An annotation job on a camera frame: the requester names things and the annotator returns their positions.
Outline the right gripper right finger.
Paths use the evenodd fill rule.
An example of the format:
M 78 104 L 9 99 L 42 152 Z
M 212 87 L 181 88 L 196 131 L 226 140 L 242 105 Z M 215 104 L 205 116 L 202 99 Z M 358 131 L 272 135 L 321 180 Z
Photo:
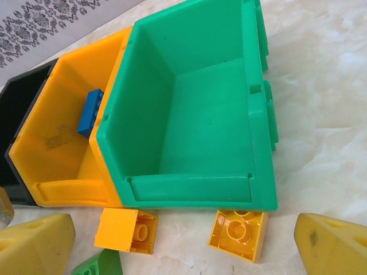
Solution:
M 301 213 L 294 239 L 307 274 L 366 274 L 366 226 Z

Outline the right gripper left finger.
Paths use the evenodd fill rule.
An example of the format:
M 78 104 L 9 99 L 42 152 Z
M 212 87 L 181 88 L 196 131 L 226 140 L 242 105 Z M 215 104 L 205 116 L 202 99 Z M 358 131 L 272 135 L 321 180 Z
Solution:
M 1 230 L 1 274 L 63 274 L 75 242 L 69 214 Z

